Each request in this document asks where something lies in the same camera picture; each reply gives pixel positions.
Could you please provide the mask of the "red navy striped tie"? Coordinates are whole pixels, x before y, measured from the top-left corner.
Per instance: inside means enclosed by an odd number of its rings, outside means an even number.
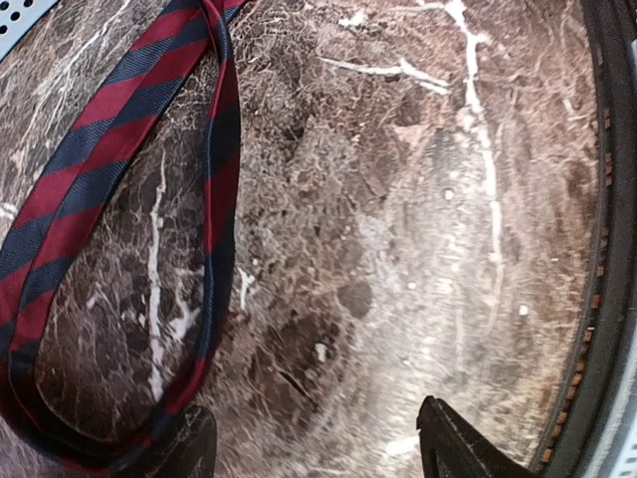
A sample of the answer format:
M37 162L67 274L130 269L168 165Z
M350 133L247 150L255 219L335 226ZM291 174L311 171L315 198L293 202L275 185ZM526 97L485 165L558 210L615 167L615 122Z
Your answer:
M1 413L47 457L105 476L136 461L202 386L227 316L241 120L229 26L238 1L173 1L101 84L44 167L1 249ZM54 296L135 153L206 50L219 60L206 129L203 325L148 420L121 443L91 440L45 403L34 367Z

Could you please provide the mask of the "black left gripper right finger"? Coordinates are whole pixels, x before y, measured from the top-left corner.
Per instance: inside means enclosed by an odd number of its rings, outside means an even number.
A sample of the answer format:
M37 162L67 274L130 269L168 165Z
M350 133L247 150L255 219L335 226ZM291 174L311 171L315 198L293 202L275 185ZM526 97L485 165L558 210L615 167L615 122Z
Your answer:
M430 477L540 477L515 462L446 401L427 396L416 427L423 473Z

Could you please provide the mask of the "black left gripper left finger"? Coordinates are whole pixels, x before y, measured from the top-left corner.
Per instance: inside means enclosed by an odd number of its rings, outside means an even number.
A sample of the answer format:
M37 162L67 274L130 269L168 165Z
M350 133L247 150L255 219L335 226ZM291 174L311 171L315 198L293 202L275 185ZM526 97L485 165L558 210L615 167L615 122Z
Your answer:
M213 478L217 422L205 406L191 405L168 431L116 478Z

